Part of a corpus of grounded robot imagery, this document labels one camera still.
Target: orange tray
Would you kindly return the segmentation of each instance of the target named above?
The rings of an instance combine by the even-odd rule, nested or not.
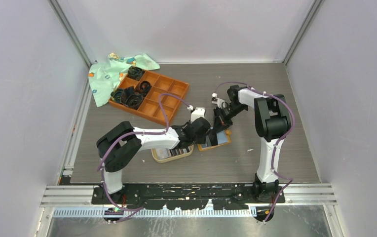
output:
[[[162,93],[170,93],[184,99],[189,90],[189,84],[158,73],[145,71],[144,75],[139,81],[125,77],[121,81],[118,88],[125,89],[133,86],[136,90],[136,88],[139,88],[139,84],[143,81],[149,81],[152,88],[149,90],[148,94],[137,110],[117,103],[111,98],[109,100],[109,104],[118,109],[125,110],[129,113],[141,116],[145,119],[165,126],[165,118],[162,114],[161,108],[159,107],[158,96]],[[171,124],[172,120],[177,114],[181,101],[171,96],[162,96],[161,101],[168,120]]]

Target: mint green fabric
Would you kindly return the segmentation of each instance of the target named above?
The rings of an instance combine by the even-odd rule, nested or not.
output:
[[[133,65],[144,70],[159,69],[159,64],[147,54],[120,58],[111,53],[108,59],[108,62],[93,64],[88,72],[88,81],[97,107],[109,101],[111,92],[119,86],[130,66]]]

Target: gray wood table surface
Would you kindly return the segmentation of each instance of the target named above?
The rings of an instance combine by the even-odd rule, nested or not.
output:
[[[309,152],[302,122],[283,64],[165,64],[156,72],[188,82],[186,101],[206,108],[206,119],[213,124],[212,93],[225,81],[246,82],[259,91],[284,94],[296,116],[296,128],[282,146],[279,172],[295,182],[319,182]],[[218,97],[228,100],[226,90]],[[124,183],[230,183],[252,182],[260,163],[260,138],[255,131],[254,110],[243,111],[233,119],[232,143],[200,152],[195,146],[186,158],[166,163],[156,162],[151,151],[138,152],[123,170]],[[183,125],[190,113],[182,105],[173,124]],[[122,121],[140,128],[163,128],[162,125],[116,109],[109,104],[97,108],[92,99],[75,160],[72,183],[99,183],[100,162],[96,141]]]

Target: beige basket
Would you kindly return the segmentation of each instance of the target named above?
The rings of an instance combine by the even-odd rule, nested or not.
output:
[[[191,145],[191,146],[189,146],[188,148],[189,148],[189,150],[190,150],[188,153],[181,154],[181,155],[178,155],[178,156],[168,157],[168,158],[165,158],[165,159],[158,159],[158,155],[157,155],[157,153],[156,153],[156,149],[151,149],[151,152],[152,152],[153,159],[154,159],[156,162],[159,162],[159,163],[165,163],[165,162],[169,162],[169,161],[172,161],[172,160],[175,160],[175,159],[180,159],[180,158],[183,158],[183,157],[188,157],[188,156],[190,156],[191,153],[193,153],[194,145]]]

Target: gray wall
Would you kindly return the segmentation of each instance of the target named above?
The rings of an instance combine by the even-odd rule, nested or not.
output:
[[[0,237],[36,230],[87,72],[48,1],[0,1]]]
[[[283,61],[313,0],[59,0],[89,57]]]
[[[325,1],[288,72],[350,236],[377,236],[377,1]]]

